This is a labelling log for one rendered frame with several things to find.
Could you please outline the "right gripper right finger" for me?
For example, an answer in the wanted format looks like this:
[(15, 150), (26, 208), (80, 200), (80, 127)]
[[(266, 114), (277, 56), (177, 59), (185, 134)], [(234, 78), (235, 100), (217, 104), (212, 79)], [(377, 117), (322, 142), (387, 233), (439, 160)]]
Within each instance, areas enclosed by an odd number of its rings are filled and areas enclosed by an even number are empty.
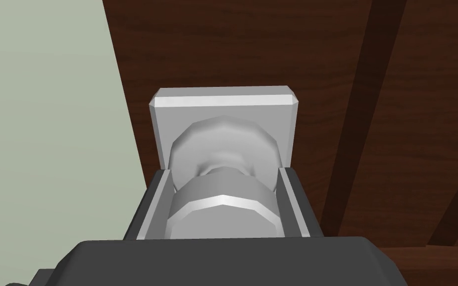
[(323, 237), (294, 169), (278, 168), (276, 199), (285, 237)]

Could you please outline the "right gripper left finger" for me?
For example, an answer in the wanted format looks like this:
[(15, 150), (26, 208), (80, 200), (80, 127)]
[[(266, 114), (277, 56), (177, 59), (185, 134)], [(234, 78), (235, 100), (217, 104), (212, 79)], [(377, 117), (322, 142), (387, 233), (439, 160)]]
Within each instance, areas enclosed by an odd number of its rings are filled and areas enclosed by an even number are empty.
[(165, 239), (165, 230), (174, 193), (175, 187), (171, 171), (156, 171), (123, 239)]

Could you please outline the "grey door knob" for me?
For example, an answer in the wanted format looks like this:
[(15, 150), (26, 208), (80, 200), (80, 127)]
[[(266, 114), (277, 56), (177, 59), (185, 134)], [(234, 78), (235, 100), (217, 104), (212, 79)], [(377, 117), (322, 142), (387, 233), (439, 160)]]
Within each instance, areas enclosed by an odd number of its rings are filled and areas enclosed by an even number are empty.
[(298, 103), (286, 85), (157, 91), (154, 137), (175, 191), (166, 239), (284, 236), (276, 191)]

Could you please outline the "dark brown wooden door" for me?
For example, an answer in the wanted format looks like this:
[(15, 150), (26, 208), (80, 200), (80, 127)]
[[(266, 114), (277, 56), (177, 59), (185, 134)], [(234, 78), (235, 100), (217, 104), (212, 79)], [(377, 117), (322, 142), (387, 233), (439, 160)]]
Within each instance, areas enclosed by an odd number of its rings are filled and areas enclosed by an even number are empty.
[(458, 0), (103, 0), (147, 181), (161, 87), (287, 85), (323, 232), (458, 286)]

